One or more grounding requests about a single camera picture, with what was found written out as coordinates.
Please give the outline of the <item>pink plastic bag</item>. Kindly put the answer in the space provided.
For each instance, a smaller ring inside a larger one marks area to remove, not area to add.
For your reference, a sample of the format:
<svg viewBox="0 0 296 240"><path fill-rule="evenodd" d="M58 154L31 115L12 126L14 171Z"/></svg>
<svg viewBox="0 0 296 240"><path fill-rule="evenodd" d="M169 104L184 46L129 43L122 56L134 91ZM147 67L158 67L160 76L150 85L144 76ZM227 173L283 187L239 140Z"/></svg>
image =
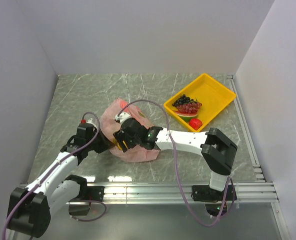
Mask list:
<svg viewBox="0 0 296 240"><path fill-rule="evenodd" d="M120 124L115 122L115 115L118 114L120 110L127 104L128 103L126 101L120 98L115 99L107 107L100 118L101 131L108 138L108 140L112 142L115 141L113 133L120 129ZM145 117L141 109L136 105L130 105L127 109L125 109L125 112L134 117L134 119L136 119L144 127L149 128L153 126L153 123ZM157 159L159 154L159 151L157 150L146 150L138 145L126 152L122 152L122 150L115 146L110 149L110 152L119 159L130 163L153 161Z"/></svg>

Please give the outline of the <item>yellow lemon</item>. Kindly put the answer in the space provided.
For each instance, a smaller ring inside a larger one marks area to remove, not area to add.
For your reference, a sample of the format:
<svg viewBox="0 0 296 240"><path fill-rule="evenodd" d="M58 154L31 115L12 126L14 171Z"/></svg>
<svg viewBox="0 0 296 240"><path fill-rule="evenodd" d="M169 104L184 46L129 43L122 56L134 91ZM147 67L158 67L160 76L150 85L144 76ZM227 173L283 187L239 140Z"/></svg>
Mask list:
<svg viewBox="0 0 296 240"><path fill-rule="evenodd" d="M114 144L119 150L121 150L121 151L123 150L117 141L114 141L113 144Z"/></svg>

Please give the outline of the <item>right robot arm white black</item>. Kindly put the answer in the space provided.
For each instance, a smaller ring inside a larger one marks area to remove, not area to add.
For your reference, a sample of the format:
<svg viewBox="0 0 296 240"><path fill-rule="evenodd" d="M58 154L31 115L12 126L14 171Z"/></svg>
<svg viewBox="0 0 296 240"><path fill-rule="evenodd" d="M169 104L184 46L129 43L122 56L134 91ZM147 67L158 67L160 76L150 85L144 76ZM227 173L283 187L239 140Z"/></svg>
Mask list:
<svg viewBox="0 0 296 240"><path fill-rule="evenodd" d="M120 130L113 133L123 152L136 146L146 150L177 150L202 156L211 170L208 194L218 200L225 195L237 145L217 128L204 132L168 130L159 126L146 128L133 117L115 117Z"/></svg>

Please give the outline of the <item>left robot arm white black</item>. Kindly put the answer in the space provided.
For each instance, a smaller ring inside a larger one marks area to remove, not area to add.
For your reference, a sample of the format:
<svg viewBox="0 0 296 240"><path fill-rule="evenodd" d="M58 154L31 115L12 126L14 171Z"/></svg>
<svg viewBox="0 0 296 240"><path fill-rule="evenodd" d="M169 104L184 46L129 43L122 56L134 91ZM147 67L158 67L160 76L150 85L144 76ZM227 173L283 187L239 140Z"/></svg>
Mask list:
<svg viewBox="0 0 296 240"><path fill-rule="evenodd" d="M91 196L87 180L71 175L90 151L102 144L99 126L82 120L77 133L62 147L54 162L31 184L25 188L15 188L10 196L8 215L2 233L13 230L30 238L39 238L47 230L52 216L66 203L80 201L100 204L106 211L102 196Z"/></svg>

